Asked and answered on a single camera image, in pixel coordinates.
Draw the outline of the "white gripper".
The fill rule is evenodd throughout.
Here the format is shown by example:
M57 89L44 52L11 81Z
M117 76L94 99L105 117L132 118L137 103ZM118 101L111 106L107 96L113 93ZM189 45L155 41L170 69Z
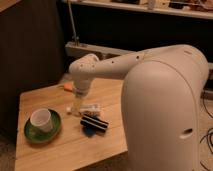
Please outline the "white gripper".
M79 111L83 103L83 99L80 97L85 97L88 94L91 86L91 80L75 80L73 84L74 92L79 97L74 99L71 113L75 116L79 116Z

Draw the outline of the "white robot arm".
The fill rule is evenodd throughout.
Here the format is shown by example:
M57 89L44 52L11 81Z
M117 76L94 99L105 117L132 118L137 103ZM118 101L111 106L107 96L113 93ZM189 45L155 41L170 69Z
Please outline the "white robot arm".
M121 79L121 113L132 171L200 171L200 97L209 67L190 45L142 50L100 61L88 54L69 72L85 96L95 78Z

